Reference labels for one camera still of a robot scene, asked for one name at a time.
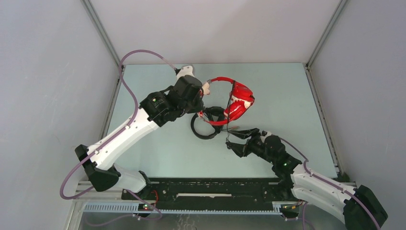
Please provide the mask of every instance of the light blue table surface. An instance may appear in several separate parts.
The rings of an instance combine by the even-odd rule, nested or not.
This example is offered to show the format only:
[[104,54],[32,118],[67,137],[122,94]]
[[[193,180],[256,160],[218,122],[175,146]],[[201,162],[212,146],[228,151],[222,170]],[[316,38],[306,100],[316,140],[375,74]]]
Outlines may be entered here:
[[[311,168],[328,177],[337,176],[301,63],[194,64],[194,67],[195,77],[202,82],[226,76],[254,92],[255,104],[230,126],[258,127],[283,137],[309,158]],[[140,102],[149,93],[174,85],[176,77],[168,65],[127,65],[124,80]],[[215,82],[210,89],[211,94],[203,98],[205,106],[225,108],[231,84]],[[134,102],[121,86],[109,132],[128,119],[133,111]],[[276,177],[272,165],[254,154],[239,158],[228,150],[226,132],[211,140],[198,139],[190,128],[192,116],[185,115],[148,134],[116,163],[127,169],[142,170],[149,177]],[[211,126],[201,120],[195,124],[202,134],[212,132]],[[245,143],[236,137],[231,137],[230,141]],[[289,146],[286,149],[303,160]]]

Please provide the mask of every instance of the headphones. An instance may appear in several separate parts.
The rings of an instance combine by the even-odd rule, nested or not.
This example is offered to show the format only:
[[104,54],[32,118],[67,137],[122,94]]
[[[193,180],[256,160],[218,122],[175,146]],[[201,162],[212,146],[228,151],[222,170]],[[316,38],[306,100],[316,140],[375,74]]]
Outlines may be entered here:
[[205,120],[203,111],[200,111],[198,115],[203,118],[203,120],[212,126],[223,126],[231,121],[235,121],[239,119],[247,110],[248,108],[254,104],[255,98],[253,96],[252,91],[231,78],[227,77],[217,77],[211,80],[208,80],[207,83],[210,84],[214,81],[227,81],[233,84],[233,89],[230,92],[230,99],[232,101],[231,105],[229,105],[223,112],[224,119],[219,121],[213,120]]
[[[225,119],[225,116],[224,116],[224,109],[223,109],[222,107],[213,106],[213,107],[210,107],[210,108],[205,108],[204,110],[202,110],[202,112],[206,115],[206,117],[207,117],[211,122],[214,122],[213,116],[217,116],[217,117],[218,117],[217,120],[224,120],[224,119]],[[210,134],[210,135],[208,135],[208,136],[198,134],[198,133],[196,132],[196,129],[194,128],[194,121],[196,120],[197,116],[198,116],[198,115],[197,115],[197,113],[196,113],[196,114],[194,114],[194,116],[192,117],[192,120],[191,120],[191,129],[192,129],[192,132],[195,134],[195,136],[197,136],[198,138],[203,139],[203,140],[212,139],[212,138],[214,138],[217,134],[219,134],[219,133],[221,132],[221,130],[223,129],[223,125],[221,125],[221,126],[213,126],[213,128],[214,128],[214,133],[212,133],[212,134]]]

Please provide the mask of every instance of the aluminum frame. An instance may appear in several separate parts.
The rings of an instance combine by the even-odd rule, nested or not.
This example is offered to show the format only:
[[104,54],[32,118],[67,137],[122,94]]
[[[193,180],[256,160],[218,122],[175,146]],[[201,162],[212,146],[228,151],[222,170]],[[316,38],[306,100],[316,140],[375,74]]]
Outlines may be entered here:
[[[92,3],[91,0],[81,0],[81,2],[83,3],[83,6],[85,8],[85,10],[87,11],[89,17],[91,18],[93,24],[95,25],[95,29],[97,30],[97,32],[99,33],[103,43],[106,45],[107,49],[109,50],[112,58],[114,59],[114,62],[116,63],[117,67],[120,63],[120,59],[118,58],[118,55],[107,35],[107,32],[105,31]],[[323,126],[323,130],[325,132],[326,135],[326,139],[327,139],[327,143],[333,158],[333,162],[337,168],[338,172],[343,173],[343,171],[341,170],[341,165],[342,165],[342,161],[339,157],[339,154],[336,152],[335,148],[334,148],[334,143],[333,143],[333,139],[331,137],[331,133],[328,129],[328,123],[326,120],[326,117],[324,115],[323,112],[323,106],[320,102],[320,99],[318,97],[317,94],[317,88],[316,88],[316,84],[312,78],[312,74],[311,74],[311,66],[314,63],[314,60],[317,58],[321,48],[323,47],[325,41],[327,40],[327,38],[330,36],[331,31],[334,27],[334,25],[336,24],[337,19],[339,18],[339,16],[342,14],[342,12],[344,11],[347,3],[349,2],[349,0],[341,0],[340,3],[338,4],[334,14],[332,15],[326,29],[324,30],[319,42],[317,43],[309,61],[304,64],[304,69],[306,71],[306,75],[307,75],[307,79],[309,81],[309,85],[313,94],[313,98],[315,100],[316,103],[316,107],[317,107],[317,111],[319,113],[319,117],[320,117],[320,121],[322,123]],[[114,110],[114,106],[115,103],[117,101],[117,96],[118,96],[118,92],[120,89],[120,85],[121,85],[121,81],[119,78],[117,78],[117,84],[115,86],[114,92],[112,94],[112,99],[110,101],[110,105],[109,105],[109,109],[106,113],[106,118],[105,118],[105,122],[103,124],[102,130],[101,130],[101,138],[103,138],[104,136],[107,135],[107,131],[109,128],[109,124],[111,121],[111,117],[113,115],[113,110]],[[355,183],[345,183],[347,185],[351,185],[351,186],[356,186]],[[77,191],[76,194],[79,193],[80,191],[83,191],[84,189],[88,188],[89,186],[91,186],[89,181],[81,181],[78,184],[77,187]],[[79,197],[78,199],[73,200],[69,214],[68,214],[68,218],[67,221],[65,223],[65,230],[78,230],[80,227],[80,222],[81,222],[81,218],[82,218],[82,214],[86,208],[86,206],[88,206],[89,204],[96,204],[96,203],[115,203],[115,204],[122,204],[122,203],[131,203],[131,204],[136,204],[136,203],[140,203],[139,201],[132,201],[132,200],[121,200],[121,192],[122,189],[120,188],[111,188],[108,191],[105,191],[103,193],[98,193],[96,191],[89,191],[88,193],[84,194],[83,196]],[[273,202],[274,205],[276,206],[280,206],[281,204],[289,204],[289,202]]]

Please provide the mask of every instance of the headphone ear cup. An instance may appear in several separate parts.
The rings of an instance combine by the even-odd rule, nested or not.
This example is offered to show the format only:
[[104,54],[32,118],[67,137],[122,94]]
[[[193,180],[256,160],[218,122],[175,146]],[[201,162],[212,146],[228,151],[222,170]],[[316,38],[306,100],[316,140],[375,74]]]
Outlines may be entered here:
[[254,102],[252,91],[247,86],[241,83],[237,83],[235,85],[233,91],[231,92],[231,95],[247,102]]
[[[206,108],[203,110],[203,114],[205,114],[208,118],[208,120],[212,123],[222,123],[222,122],[226,122],[225,121],[225,116],[224,116],[224,109],[222,107],[218,107],[218,106],[213,106],[210,108]],[[218,119],[217,121],[214,121],[213,116],[217,116]],[[192,132],[195,134],[195,136],[197,136],[200,139],[203,140],[209,140],[214,138],[217,134],[219,134],[221,132],[221,130],[223,129],[224,124],[218,124],[216,126],[212,125],[212,127],[214,128],[214,132],[212,134],[209,135],[201,135],[199,133],[197,133],[196,129],[194,128],[194,122],[196,120],[196,118],[198,117],[198,114],[196,113],[192,119],[191,119],[191,129]]]
[[229,107],[224,110],[225,120],[227,120],[227,116],[229,116],[229,120],[237,120],[239,119],[247,109],[244,106],[243,101],[236,101],[233,102]]

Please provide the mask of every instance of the red ear cup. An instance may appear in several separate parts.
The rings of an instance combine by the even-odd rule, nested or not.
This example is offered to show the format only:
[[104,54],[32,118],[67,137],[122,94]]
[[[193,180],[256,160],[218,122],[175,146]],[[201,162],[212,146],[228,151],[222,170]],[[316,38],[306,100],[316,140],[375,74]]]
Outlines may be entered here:
[[244,101],[236,101],[233,102],[228,108],[224,110],[224,116],[226,116],[225,120],[227,120],[227,116],[230,116],[228,119],[230,121],[239,119],[247,109],[244,106]]
[[238,99],[247,101],[247,102],[254,102],[254,97],[252,96],[252,91],[245,85],[241,83],[236,83],[234,86],[233,91],[231,92],[232,95]]

